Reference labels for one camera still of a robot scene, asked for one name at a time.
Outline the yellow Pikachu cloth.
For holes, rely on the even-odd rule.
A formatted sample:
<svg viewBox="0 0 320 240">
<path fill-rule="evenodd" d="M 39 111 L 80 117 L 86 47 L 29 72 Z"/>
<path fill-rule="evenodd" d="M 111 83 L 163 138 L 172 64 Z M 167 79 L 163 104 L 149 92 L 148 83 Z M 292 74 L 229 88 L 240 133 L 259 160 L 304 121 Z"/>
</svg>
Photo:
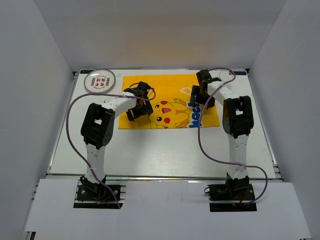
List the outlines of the yellow Pikachu cloth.
<svg viewBox="0 0 320 240">
<path fill-rule="evenodd" d="M 196 74 L 136 75 L 123 78 L 123 89 L 132 84 L 145 82 L 155 89 L 155 98 L 150 102 L 153 113 L 141 116 L 134 121 L 128 120 L 125 113 L 120 115 L 118 128 L 137 129 L 179 129 L 219 127 L 217 108 L 207 109 L 201 121 L 201 104 L 190 103 L 192 86 L 198 84 Z"/>
</svg>

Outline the round printed plate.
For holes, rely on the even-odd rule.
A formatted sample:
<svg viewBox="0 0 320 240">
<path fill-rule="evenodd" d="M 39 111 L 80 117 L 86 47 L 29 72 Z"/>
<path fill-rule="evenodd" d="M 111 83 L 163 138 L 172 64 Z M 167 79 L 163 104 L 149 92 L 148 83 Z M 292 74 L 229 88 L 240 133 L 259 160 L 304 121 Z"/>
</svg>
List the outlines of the round printed plate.
<svg viewBox="0 0 320 240">
<path fill-rule="evenodd" d="M 116 75 L 108 69 L 90 71 L 84 78 L 84 88 L 90 93 L 107 93 L 116 83 Z"/>
</svg>

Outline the clear drinking glass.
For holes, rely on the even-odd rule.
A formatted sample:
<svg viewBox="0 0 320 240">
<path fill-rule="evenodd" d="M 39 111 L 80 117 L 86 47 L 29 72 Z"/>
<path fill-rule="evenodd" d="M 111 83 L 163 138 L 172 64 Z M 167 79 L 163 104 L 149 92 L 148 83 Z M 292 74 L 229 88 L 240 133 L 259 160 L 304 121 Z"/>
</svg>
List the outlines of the clear drinking glass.
<svg viewBox="0 0 320 240">
<path fill-rule="evenodd" d="M 229 71 L 224 70 L 218 74 L 218 77 L 223 81 L 229 81 L 233 78 L 233 75 Z"/>
</svg>

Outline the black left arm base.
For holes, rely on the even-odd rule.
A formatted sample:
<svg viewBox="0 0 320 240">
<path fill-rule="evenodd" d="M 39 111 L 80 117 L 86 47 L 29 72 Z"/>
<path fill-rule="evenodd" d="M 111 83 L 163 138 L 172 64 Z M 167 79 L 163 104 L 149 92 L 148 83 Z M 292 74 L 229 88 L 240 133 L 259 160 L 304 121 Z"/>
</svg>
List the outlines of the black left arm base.
<svg viewBox="0 0 320 240">
<path fill-rule="evenodd" d="M 111 184 L 109 188 L 100 183 L 92 183 L 81 176 L 76 188 L 73 207 L 75 209 L 120 209 L 125 200 L 126 186 Z"/>
</svg>

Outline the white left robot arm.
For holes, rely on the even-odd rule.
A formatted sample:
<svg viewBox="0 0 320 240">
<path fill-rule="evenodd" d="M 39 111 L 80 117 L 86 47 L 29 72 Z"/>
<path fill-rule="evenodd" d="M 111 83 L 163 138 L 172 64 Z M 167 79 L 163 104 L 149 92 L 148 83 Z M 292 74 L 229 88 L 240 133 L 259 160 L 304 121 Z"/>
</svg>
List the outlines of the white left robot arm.
<svg viewBox="0 0 320 240">
<path fill-rule="evenodd" d="M 126 88 L 120 96 L 110 101 L 89 105 L 80 130 L 89 166 L 80 181 L 83 185 L 91 184 L 88 193 L 94 199 L 99 200 L 106 193 L 106 187 L 100 183 L 105 182 L 105 150 L 113 136 L 115 119 L 123 113 L 131 122 L 151 115 L 153 109 L 148 94 L 152 89 L 150 85 L 140 81 L 136 87 Z"/>
</svg>

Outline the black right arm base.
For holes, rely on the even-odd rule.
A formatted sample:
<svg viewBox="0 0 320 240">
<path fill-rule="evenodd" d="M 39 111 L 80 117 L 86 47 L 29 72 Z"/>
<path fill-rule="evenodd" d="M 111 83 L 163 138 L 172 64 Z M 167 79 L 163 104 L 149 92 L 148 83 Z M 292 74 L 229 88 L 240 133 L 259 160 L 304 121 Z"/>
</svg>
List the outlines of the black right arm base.
<svg viewBox="0 0 320 240">
<path fill-rule="evenodd" d="M 252 184 L 248 188 L 228 191 L 225 184 L 210 184 L 203 190 L 209 199 L 209 210 L 211 213 L 235 213 L 235 212 L 256 212 L 256 203 L 248 202 L 255 199 Z"/>
</svg>

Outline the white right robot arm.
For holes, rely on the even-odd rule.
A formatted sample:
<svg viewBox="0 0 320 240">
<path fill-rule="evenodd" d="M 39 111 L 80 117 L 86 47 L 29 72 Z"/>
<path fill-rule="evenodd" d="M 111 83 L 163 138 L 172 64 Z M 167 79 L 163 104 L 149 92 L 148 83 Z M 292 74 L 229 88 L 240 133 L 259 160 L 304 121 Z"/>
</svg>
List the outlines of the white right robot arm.
<svg viewBox="0 0 320 240">
<path fill-rule="evenodd" d="M 229 161 L 216 160 L 216 163 L 229 166 L 227 177 L 232 180 L 243 180 L 248 177 L 247 171 L 247 142 L 254 126 L 251 98 L 240 96 L 227 87 L 228 83 L 236 79 L 235 73 L 228 69 L 232 79 L 222 82 L 218 77 L 212 77 L 208 69 L 196 73 L 198 85 L 191 90 L 190 103 L 202 105 L 199 115 L 198 128 L 201 127 L 205 110 L 215 106 L 215 102 L 223 106 L 222 127 L 228 137 Z"/>
</svg>

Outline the black table logo sticker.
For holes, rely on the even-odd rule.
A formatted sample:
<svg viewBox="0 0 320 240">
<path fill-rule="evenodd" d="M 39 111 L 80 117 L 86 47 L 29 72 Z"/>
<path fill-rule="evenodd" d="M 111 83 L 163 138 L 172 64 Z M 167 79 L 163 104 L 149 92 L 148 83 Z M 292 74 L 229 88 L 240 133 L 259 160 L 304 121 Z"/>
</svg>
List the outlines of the black table logo sticker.
<svg viewBox="0 0 320 240">
<path fill-rule="evenodd" d="M 234 71 L 234 74 L 236 76 L 247 76 L 247 72 L 246 71 Z"/>
</svg>

